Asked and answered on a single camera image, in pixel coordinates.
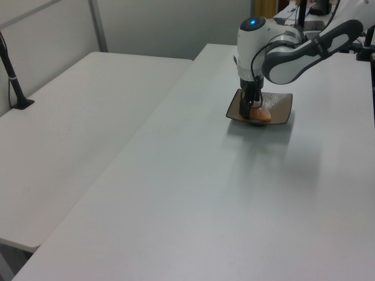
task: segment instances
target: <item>tabletop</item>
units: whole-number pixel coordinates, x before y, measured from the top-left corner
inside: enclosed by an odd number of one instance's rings
[[[34,252],[190,60],[92,53],[0,118],[0,243]]]
[[[288,85],[286,125],[225,117],[235,46],[207,45],[18,273],[23,280],[373,280],[369,63]]]
[[[305,22],[310,22],[313,20],[321,20],[324,24],[327,24],[329,19],[331,18],[332,14],[325,16],[315,16],[309,13],[309,8],[311,5],[315,3],[309,4],[306,8],[306,18]],[[332,5],[331,11],[333,12],[336,5]],[[293,25],[298,21],[299,18],[299,9],[298,5],[296,5],[295,1],[291,1],[289,5],[284,8],[284,10],[280,11],[274,16],[274,19],[282,25]]]

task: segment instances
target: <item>white wall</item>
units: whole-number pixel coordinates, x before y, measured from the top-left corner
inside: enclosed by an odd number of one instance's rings
[[[250,0],[95,0],[108,51],[194,59],[207,43],[237,44]]]
[[[49,6],[59,0],[0,0],[0,26],[9,22],[17,21],[20,18],[41,10],[42,7]]]
[[[98,51],[88,0],[61,0],[1,32],[26,96]],[[1,63],[0,116],[9,110],[7,90],[8,76]]]

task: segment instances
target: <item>black cable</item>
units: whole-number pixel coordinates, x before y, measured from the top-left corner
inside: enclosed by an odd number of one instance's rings
[[[297,14],[298,14],[299,5],[297,7],[297,11],[295,12],[295,18],[294,18],[294,26],[297,25]]]
[[[12,109],[12,103],[11,103],[11,80],[8,78],[8,102],[9,102],[9,107]]]
[[[293,14],[294,14],[295,10],[296,10],[296,9],[291,9],[291,12],[293,12],[293,13],[291,13],[291,14],[289,15],[289,17],[286,18],[286,20],[285,20],[285,22],[284,22],[284,25],[285,25],[285,23],[287,22],[287,20],[288,20]]]
[[[254,61],[255,59],[257,58],[257,56],[265,49],[267,48],[268,46],[270,46],[272,43],[268,43],[266,44],[265,46],[263,46],[256,54],[255,56],[253,57],[252,61],[251,61],[251,65],[250,65],[250,70],[251,70],[251,75],[253,76],[253,80],[255,82],[255,87],[257,89],[257,92],[258,92],[258,95],[260,96],[260,105],[258,107],[251,107],[252,109],[259,109],[263,106],[263,95],[262,95],[262,91],[259,89],[258,87],[258,79],[255,77],[255,74],[254,74],[254,68],[253,68],[253,65],[254,65]]]
[[[335,10],[333,10],[333,12],[332,12],[332,16],[330,17],[328,23],[327,23],[326,26],[323,28],[323,30],[325,30],[325,29],[329,26],[329,24],[332,22],[333,18],[335,17],[335,14],[336,14],[336,12],[337,12],[337,10],[338,10],[338,8],[339,8],[339,5],[340,5],[340,0],[337,0],[337,4],[336,4],[336,7],[335,7]]]
[[[255,87],[258,91],[258,95],[260,96],[260,105],[259,107],[251,107],[252,109],[259,109],[263,106],[263,95],[262,95],[262,91],[259,89],[258,87],[258,84],[257,84],[257,81],[258,79],[255,77],[255,74],[254,74],[254,68],[253,68],[253,65],[254,65],[254,62],[255,62],[255,59],[257,58],[257,56],[264,50],[266,49],[268,46],[272,45],[273,42],[270,42],[266,45],[264,45],[256,54],[255,56],[253,57],[252,61],[251,61],[251,65],[250,65],[250,70],[251,70],[251,75],[253,76],[253,80],[255,82]],[[296,44],[288,44],[288,43],[283,43],[283,44],[280,44],[278,47],[281,47],[281,46],[288,46],[288,47],[295,47],[295,46],[298,46],[298,45],[301,45],[302,43],[296,43]]]

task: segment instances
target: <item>food item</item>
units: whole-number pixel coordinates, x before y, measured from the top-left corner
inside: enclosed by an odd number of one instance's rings
[[[258,109],[252,108],[250,109],[250,119],[269,122],[271,120],[271,113],[264,105]]]

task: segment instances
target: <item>white robotic arm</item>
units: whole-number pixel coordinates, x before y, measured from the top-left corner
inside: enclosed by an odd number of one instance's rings
[[[240,114],[248,119],[254,100],[259,100],[264,77],[275,84],[293,82],[304,71],[346,47],[373,25],[375,0],[339,1],[329,26],[304,44],[301,44],[302,36],[295,28],[280,26],[262,17],[245,20],[238,31],[237,44],[237,69],[244,92]]]

